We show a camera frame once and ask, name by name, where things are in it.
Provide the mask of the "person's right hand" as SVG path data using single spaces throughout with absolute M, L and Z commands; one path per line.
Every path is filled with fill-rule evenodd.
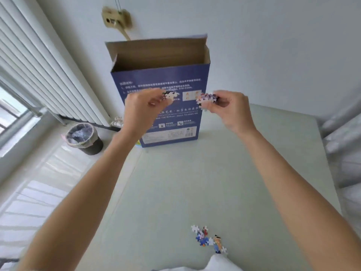
M 214 92 L 220 99 L 228 99 L 230 104 L 222 108 L 216 103 L 204 102 L 202 108 L 217 114 L 223 124 L 239 138 L 244 138 L 249 133 L 255 132 L 252 115 L 250 112 L 249 100 L 246 95 L 241 92 L 233 92 L 226 90 L 218 90 Z

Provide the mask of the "person's left hand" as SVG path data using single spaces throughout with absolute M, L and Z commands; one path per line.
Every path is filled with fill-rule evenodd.
M 138 141 L 149 130 L 165 108 L 152 108 L 152 99 L 163 98 L 164 90 L 149 88 L 128 94 L 124 102 L 124 125 L 121 133 Z

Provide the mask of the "purple joined puzzle pieces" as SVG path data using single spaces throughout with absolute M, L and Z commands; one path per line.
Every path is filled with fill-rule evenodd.
M 201 106 L 202 103 L 204 102 L 211 102 L 211 103 L 215 103 L 219 100 L 219 96 L 215 95 L 215 94 L 204 94 L 201 93 L 201 95 L 197 96 L 196 98 L 196 103 L 198 104 L 198 106 Z

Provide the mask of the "person's right forearm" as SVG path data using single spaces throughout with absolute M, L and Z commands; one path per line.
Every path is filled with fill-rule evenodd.
M 248 149 L 285 225 L 314 271 L 361 271 L 361 240 L 341 214 L 255 128 Z

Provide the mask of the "person's left forearm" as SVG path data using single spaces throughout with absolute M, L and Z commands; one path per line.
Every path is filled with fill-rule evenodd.
M 75 271 L 109 205 L 121 169 L 142 134 L 122 128 L 41 226 L 16 271 Z

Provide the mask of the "open blue puzzle box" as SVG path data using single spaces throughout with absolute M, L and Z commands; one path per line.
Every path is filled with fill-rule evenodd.
M 210 69 L 206 40 L 200 35 L 105 43 L 123 102 L 148 88 L 180 93 L 142 136 L 143 148 L 198 139 L 202 110 L 196 98 L 206 92 Z

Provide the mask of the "black radiator pipe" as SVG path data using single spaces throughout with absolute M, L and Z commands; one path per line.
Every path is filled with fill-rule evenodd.
M 75 119 L 75 118 L 70 118 L 70 117 L 66 117 L 66 116 L 62 116 L 62 115 L 59 115 L 59 117 L 60 117 L 62 120 L 69 120 L 69 121 L 74 121 L 74 122 L 77 122 L 77 123 L 89 123 L 89 124 L 93 125 L 94 127 L 98 127 L 98 128 L 102 128 L 102 129 L 107 129 L 107 130 L 114 131 L 114 132 L 119 132 L 119 131 L 121 130 L 121 128 L 116 127 L 116 126 L 106 127 L 106 126 L 99 125 L 99 124 L 96 124 L 96 123 L 90 123 L 90 122 L 86 122 L 86 121 L 81 121 L 81 120 L 78 120 L 78 119 Z

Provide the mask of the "dark round trash bin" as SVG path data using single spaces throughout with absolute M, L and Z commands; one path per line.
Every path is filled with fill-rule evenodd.
M 70 147 L 90 156 L 100 153 L 104 146 L 97 129 L 90 123 L 74 125 L 63 135 L 63 139 Z

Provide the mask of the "white bin liner bag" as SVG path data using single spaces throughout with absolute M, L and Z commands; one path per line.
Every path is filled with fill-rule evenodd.
M 64 141 L 74 148 L 88 148 L 98 139 L 96 128 L 89 123 L 78 123 L 74 125 L 63 136 Z

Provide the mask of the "white radiator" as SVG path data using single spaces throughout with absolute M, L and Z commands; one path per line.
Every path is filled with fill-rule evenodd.
M 0 0 L 0 67 L 53 114 L 111 126 L 36 0 Z

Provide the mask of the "white bed linen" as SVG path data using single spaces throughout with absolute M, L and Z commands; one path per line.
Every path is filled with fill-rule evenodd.
M 319 130 L 341 211 L 361 230 L 361 101 L 338 110 Z

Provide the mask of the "cluster of colourful puzzle pieces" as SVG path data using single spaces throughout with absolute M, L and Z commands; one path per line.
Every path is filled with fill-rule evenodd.
M 201 247 L 211 246 L 216 254 L 228 254 L 228 249 L 223 246 L 222 238 L 216 234 L 210 235 L 207 226 L 192 225 L 191 230 L 196 234 L 196 240 Z

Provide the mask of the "person's white garment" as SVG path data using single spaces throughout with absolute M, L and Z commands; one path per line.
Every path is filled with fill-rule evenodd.
M 173 269 L 151 270 L 151 271 L 244 271 L 231 260 L 221 254 L 214 254 L 204 269 L 191 269 L 188 267 L 177 267 Z

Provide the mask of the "beige wall socket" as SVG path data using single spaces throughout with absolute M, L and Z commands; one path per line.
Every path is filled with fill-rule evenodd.
M 133 27 L 131 15 L 126 9 L 117 10 L 104 6 L 101 15 L 107 28 L 120 26 L 124 29 L 131 29 Z

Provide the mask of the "grey window frame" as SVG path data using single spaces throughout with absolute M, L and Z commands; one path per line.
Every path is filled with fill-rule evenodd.
M 47 113 L 47 108 L 0 66 L 0 158 Z

